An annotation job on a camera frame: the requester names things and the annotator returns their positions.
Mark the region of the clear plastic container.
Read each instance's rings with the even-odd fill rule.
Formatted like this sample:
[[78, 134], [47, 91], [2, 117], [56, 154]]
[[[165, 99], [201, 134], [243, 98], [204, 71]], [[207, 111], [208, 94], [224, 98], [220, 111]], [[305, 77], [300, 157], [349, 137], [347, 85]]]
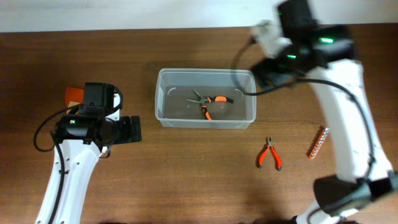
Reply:
[[248, 70], [164, 68], [155, 117], [168, 128], [246, 129], [256, 120], [256, 90]]

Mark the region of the long nose pliers orange black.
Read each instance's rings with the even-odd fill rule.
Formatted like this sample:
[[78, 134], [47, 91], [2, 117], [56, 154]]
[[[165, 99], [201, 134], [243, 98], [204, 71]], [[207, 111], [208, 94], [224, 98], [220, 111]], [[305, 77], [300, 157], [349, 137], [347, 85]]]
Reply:
[[210, 103], [217, 103], [217, 102], [223, 102], [223, 103], [234, 103], [234, 100], [232, 98], [228, 98], [226, 96], [207, 96], [207, 97], [202, 97], [199, 92], [197, 92], [195, 89], [193, 89], [193, 92], [196, 94], [198, 97], [198, 100], [188, 100], [193, 103], [198, 103], [201, 105], [201, 110], [203, 112], [204, 117], [207, 120], [212, 120], [209, 112], [208, 112], [208, 107], [207, 104]]

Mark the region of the orange socket bit rail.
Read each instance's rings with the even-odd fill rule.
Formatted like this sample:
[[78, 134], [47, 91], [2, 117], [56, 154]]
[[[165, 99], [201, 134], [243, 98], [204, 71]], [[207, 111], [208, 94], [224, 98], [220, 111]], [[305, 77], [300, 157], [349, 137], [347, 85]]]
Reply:
[[318, 132], [314, 137], [311, 148], [308, 150], [307, 153], [307, 156], [310, 160], [314, 160], [314, 158], [316, 158], [319, 150], [321, 149], [329, 133], [330, 133], [329, 127], [323, 127], [323, 126], [320, 127], [320, 129], [318, 130]]

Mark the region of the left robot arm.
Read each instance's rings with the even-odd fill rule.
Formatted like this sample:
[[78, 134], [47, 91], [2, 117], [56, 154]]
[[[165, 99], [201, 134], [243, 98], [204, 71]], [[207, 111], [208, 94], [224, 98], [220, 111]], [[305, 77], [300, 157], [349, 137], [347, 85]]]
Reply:
[[61, 110], [50, 136], [54, 160], [36, 223], [79, 223], [88, 184], [111, 147], [142, 140], [138, 116], [121, 116], [123, 94], [108, 83], [86, 83], [83, 101]]

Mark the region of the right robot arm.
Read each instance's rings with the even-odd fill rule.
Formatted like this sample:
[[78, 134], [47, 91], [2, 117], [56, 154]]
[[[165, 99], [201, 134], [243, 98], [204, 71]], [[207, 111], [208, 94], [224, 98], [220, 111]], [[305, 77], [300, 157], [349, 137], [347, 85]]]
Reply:
[[277, 6], [279, 24], [263, 22], [253, 36], [266, 57], [252, 68], [263, 93], [308, 83], [331, 128], [336, 174], [314, 182], [315, 201], [293, 223], [345, 223], [369, 204], [397, 192], [369, 109], [363, 66], [342, 25], [321, 27], [306, 0]]

